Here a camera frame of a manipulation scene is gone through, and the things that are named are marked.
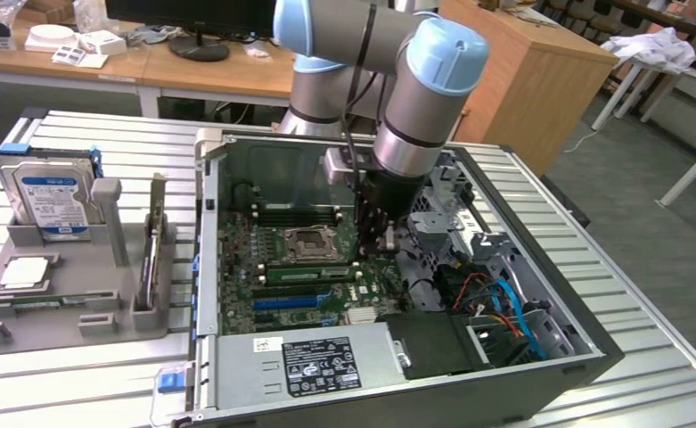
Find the hard drive label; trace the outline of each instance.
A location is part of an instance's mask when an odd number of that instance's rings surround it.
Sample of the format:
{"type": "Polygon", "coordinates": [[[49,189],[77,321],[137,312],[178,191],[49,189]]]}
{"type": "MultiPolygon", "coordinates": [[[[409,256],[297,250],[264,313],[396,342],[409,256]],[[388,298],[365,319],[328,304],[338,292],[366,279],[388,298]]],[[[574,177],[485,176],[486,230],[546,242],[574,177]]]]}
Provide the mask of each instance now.
{"type": "Polygon", "coordinates": [[[358,366],[346,337],[284,343],[286,391],[305,397],[360,388],[358,366]]]}
{"type": "Polygon", "coordinates": [[[68,177],[22,177],[22,191],[38,227],[53,234],[76,234],[88,221],[82,204],[74,200],[77,182],[68,177]]]}

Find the hard drive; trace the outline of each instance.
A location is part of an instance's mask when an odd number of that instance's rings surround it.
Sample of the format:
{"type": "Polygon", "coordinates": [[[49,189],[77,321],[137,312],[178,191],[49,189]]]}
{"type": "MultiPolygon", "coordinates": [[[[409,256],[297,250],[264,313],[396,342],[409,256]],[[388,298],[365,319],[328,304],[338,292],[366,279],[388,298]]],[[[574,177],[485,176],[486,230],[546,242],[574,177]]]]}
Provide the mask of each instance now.
{"type": "Polygon", "coordinates": [[[1,144],[0,180],[18,225],[37,226],[45,241],[90,240],[104,223],[90,197],[101,176],[98,151],[37,149],[1,144]]]}

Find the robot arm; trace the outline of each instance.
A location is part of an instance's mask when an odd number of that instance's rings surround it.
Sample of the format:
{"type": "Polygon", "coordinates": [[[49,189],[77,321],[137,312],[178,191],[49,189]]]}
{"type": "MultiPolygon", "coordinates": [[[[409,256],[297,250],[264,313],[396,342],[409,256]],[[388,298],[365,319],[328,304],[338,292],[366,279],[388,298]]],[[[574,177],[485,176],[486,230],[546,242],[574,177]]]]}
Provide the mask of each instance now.
{"type": "Polygon", "coordinates": [[[393,227],[410,209],[480,80],[488,44],[434,14],[408,15],[344,0],[278,0],[273,34],[281,46],[309,57],[298,59],[309,67],[294,64],[289,113],[298,126],[285,120],[286,132],[333,135],[348,101],[340,88],[350,83],[341,64],[396,77],[368,159],[329,149],[325,167],[337,177],[337,166],[354,161],[364,172],[360,181],[353,173],[358,255],[397,251],[393,227]]]}

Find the wooden cabinet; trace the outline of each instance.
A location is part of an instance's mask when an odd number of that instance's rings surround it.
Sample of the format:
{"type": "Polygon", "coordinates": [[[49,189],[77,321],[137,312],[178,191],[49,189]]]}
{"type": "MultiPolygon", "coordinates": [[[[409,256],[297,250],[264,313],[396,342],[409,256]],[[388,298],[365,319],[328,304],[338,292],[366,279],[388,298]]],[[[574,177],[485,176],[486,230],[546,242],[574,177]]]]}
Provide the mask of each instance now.
{"type": "Polygon", "coordinates": [[[490,59],[453,140],[510,146],[540,176],[617,58],[568,29],[488,12],[470,0],[441,0],[440,14],[490,43],[490,59]]]}

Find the monitor stand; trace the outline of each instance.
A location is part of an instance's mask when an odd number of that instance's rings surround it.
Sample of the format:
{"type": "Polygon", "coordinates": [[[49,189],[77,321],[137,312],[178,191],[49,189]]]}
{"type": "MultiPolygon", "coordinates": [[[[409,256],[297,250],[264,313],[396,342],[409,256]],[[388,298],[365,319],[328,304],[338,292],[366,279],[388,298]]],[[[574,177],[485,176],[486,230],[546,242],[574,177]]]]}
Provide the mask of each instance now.
{"type": "Polygon", "coordinates": [[[200,62],[221,61],[228,57],[228,46],[220,40],[202,38],[202,33],[196,36],[178,36],[168,41],[170,51],[181,58],[200,62]]]}

